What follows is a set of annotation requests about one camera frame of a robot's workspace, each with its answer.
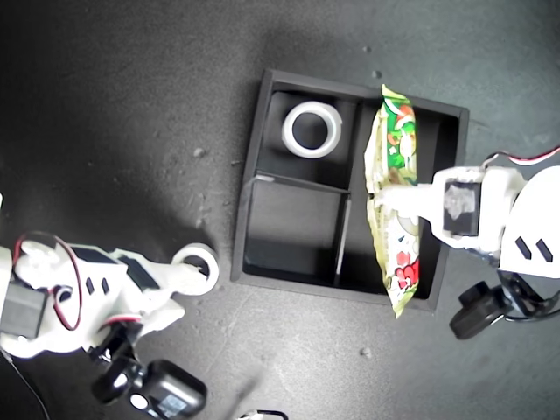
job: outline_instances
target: gray table surface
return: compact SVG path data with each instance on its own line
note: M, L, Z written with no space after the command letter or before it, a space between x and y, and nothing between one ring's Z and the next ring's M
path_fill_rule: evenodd
M201 239L218 287L140 345L210 390L200 420L558 418L558 321L456 341L457 296L495 275L452 251L435 313L230 283L235 209L265 67L471 110L466 162L558 143L558 3L522 0L3 2L0 241L40 228L168 261ZM197 147L204 157L194 157ZM526 171L534 173L535 168ZM202 220L202 232L194 227ZM536 281L552 292L554 282ZM364 347L372 357L360 355ZM0 364L5 418L38 407ZM141 418L89 393L82 353L19 362L53 420Z

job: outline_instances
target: colorful packaging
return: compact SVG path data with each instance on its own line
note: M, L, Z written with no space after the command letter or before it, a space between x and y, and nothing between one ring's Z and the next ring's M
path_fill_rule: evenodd
M398 318L418 287L418 218L403 218L391 208L375 206L375 195L390 184L416 185L416 120L405 96L385 85L381 94L383 104L364 153L367 221L383 284Z

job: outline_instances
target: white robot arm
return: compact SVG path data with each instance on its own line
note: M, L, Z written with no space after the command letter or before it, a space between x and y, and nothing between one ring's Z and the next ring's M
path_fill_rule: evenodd
M171 264L161 264L122 249L107 253L53 235L25 235L13 259L0 248L0 347L18 358L83 348L108 363L93 386L102 403L128 396L152 417L190 417L204 407L204 384L166 360L144 367L134 345L183 317L174 293L203 295L218 275L215 253L203 244L187 245Z
M458 338L471 338L500 318L527 321L560 315L552 311L560 294L542 299L519 276L560 278L560 166L546 168L529 181L515 168L487 167L501 154L518 165L532 165L559 151L530 159L499 152L482 166L439 171L431 184L387 185L374 197L376 206L422 217L440 241L470 250L498 270L500 288L490 290L482 282L459 298L463 309L451 322ZM523 317L509 317L512 310Z

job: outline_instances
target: black tray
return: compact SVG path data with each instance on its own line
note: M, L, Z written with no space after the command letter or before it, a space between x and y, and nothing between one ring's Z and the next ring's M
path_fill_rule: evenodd
M461 165L469 119L465 108L409 96L416 115L418 181ZM291 154L281 128L301 102L333 105L342 117L337 148L320 159ZM231 280L332 298L388 304L366 217L363 153L380 89L267 70L262 78L237 214ZM302 115L297 138L319 146L315 115ZM298 130L304 130L298 136ZM421 225L420 282L407 307L434 310L447 247Z

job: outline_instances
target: white tape roll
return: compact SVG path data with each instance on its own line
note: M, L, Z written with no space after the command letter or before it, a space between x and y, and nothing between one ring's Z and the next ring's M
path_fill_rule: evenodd
M326 124L325 142L317 149L307 149L294 137L294 122L302 114L309 113L319 116ZM282 141L294 155L301 158L317 159L331 153L340 140L342 118L339 111L326 103L309 101L297 105L283 122Z

